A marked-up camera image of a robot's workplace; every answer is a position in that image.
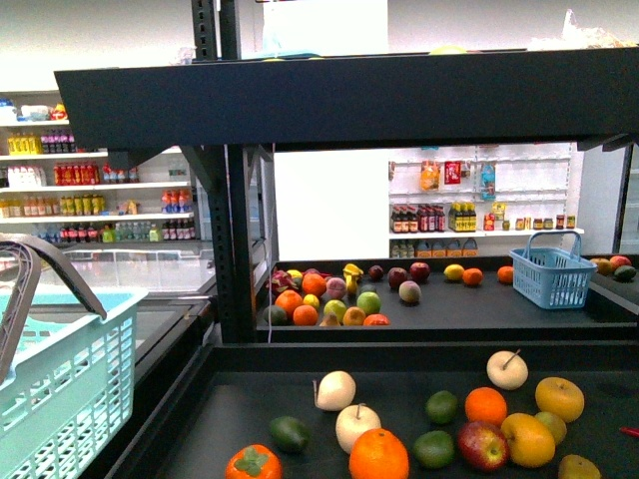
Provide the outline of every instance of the white apple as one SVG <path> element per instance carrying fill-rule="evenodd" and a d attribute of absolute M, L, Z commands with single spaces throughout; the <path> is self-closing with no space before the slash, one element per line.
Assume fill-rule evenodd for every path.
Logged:
<path fill-rule="evenodd" d="M 370 429 L 381 427 L 375 411 L 364 404 L 352 405 L 341 411 L 335 423 L 335 433 L 339 447 L 350 454 L 357 438 Z"/>
<path fill-rule="evenodd" d="M 486 364 L 488 379 L 497 387 L 512 391 L 528 379 L 528 366 L 519 351 L 495 352 Z"/>
<path fill-rule="evenodd" d="M 321 382 L 313 381 L 316 394 L 316 407 L 324 411 L 341 411 L 355 398 L 355 381 L 344 371 L 333 371 L 323 377 Z"/>

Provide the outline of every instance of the fruit stem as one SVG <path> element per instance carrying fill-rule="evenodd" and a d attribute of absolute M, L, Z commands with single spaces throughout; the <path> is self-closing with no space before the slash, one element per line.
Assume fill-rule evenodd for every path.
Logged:
<path fill-rule="evenodd" d="M 361 402 L 360 404 L 357 405 L 357 412 L 355 413 L 355 419 L 359 419 L 359 409 L 365 406 L 365 404 L 363 402 Z"/>
<path fill-rule="evenodd" d="M 515 353 L 512 356 L 510 356 L 510 358 L 506 362 L 503 363 L 503 366 L 501 366 L 501 369 L 505 371 L 506 367 L 508 367 L 508 363 L 512 361 L 515 358 L 515 356 L 519 355 L 520 352 L 521 352 L 521 349 L 517 349 Z"/>

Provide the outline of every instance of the light blue shopping basket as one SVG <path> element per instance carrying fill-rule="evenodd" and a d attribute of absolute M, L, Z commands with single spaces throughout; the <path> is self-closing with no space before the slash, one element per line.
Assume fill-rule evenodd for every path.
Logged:
<path fill-rule="evenodd" d="M 575 235 L 571 251 L 558 247 L 532 247 L 542 235 Z M 530 237 L 526 248 L 510 252 L 513 261 L 513 287 L 544 309 L 583 307 L 590 278 L 597 266 L 581 257 L 581 235 L 577 232 L 539 232 Z"/>

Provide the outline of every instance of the lemon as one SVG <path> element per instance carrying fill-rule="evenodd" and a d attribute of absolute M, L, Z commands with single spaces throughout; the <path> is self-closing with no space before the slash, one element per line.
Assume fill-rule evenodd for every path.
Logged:
<path fill-rule="evenodd" d="M 307 294 L 304 296 L 304 304 L 308 304 L 315 309 L 320 309 L 320 300 L 314 294 Z"/>
<path fill-rule="evenodd" d="M 446 276 L 446 279 L 449 281 L 460 281 L 463 276 L 463 266 L 460 264 L 450 264 L 443 271 L 443 275 Z"/>

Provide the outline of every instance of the avocado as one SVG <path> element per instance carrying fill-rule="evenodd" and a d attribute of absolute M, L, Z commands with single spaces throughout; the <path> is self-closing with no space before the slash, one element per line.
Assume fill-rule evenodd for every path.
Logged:
<path fill-rule="evenodd" d="M 614 277 L 617 281 L 629 282 L 636 274 L 637 270 L 632 266 L 619 266 L 615 269 Z"/>
<path fill-rule="evenodd" d="M 311 432 L 299 419 L 281 416 L 273 419 L 269 430 L 276 446 L 283 452 L 301 453 L 309 445 Z"/>

